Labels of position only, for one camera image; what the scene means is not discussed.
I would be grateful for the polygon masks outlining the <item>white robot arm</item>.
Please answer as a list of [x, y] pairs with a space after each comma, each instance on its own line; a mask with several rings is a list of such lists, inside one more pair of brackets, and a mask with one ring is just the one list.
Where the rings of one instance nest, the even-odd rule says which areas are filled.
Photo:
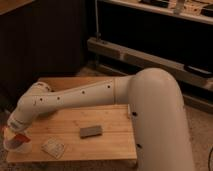
[[160, 68], [55, 92], [36, 82], [18, 100], [7, 127], [20, 134], [46, 113], [111, 104], [129, 106], [137, 171], [195, 171], [182, 92], [176, 79]]

